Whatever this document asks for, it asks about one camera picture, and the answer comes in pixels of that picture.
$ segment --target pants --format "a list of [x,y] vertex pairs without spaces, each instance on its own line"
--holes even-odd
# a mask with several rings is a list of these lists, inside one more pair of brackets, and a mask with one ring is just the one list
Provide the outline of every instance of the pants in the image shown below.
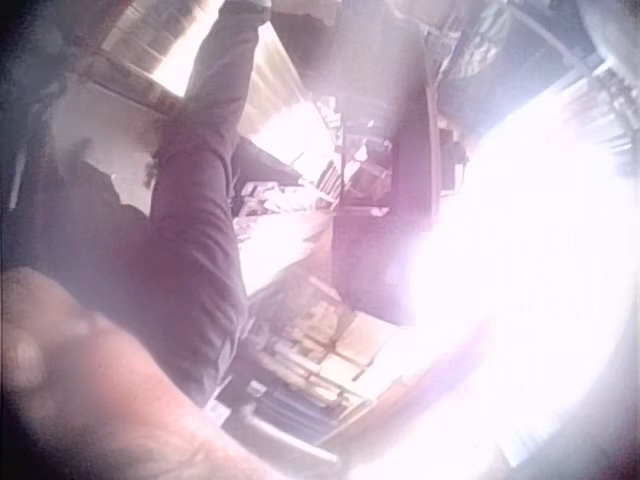
[[112,185],[103,188],[106,176],[91,168],[71,169],[69,176],[82,178],[53,182],[12,213],[22,228],[9,263],[51,276],[85,307],[131,331],[200,406],[246,324],[230,159],[268,13],[252,3],[222,6],[183,105],[162,134],[148,219],[121,205]]

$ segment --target leg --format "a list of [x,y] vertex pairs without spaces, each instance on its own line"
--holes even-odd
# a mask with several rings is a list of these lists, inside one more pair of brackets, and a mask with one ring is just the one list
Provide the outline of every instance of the leg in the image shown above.
[[157,153],[151,271],[159,283],[150,346],[172,380],[204,405],[233,357],[246,294],[228,203],[230,158],[258,27],[268,9],[227,1],[196,58],[182,110]]

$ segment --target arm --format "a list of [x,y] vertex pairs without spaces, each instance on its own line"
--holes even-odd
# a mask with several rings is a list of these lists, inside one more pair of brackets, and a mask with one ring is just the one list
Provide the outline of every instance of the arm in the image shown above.
[[204,405],[235,353],[246,294],[228,203],[230,158],[267,8],[232,0],[203,42],[182,109],[167,126],[151,205],[150,325],[157,358]]
[[[18,269],[1,285],[4,409],[60,478],[282,479],[214,427],[134,337],[57,283]],[[24,452],[6,427],[9,461]]]

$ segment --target bright light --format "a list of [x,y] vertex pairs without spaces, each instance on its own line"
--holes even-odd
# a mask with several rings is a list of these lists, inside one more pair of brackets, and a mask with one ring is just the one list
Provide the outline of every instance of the bright light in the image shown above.
[[[414,263],[421,341],[407,342],[405,361],[394,365],[426,368],[491,318],[485,374],[469,386],[485,396],[433,407],[439,420],[417,419],[354,479],[474,478],[494,441],[516,465],[604,367],[633,299],[634,192],[616,176],[609,152],[578,139],[562,108],[562,98],[540,97],[483,141]],[[483,426],[465,414],[474,408]],[[461,417],[469,426],[445,428]],[[469,435],[484,446],[469,444]]]

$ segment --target person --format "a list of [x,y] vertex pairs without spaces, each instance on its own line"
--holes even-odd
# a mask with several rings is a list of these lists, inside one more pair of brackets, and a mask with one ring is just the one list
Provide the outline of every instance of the person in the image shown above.
[[246,328],[230,158],[269,14],[220,8],[164,126],[148,219],[79,160],[86,145],[11,212],[3,436],[22,440],[3,457],[38,452],[63,478],[278,478],[202,411]]

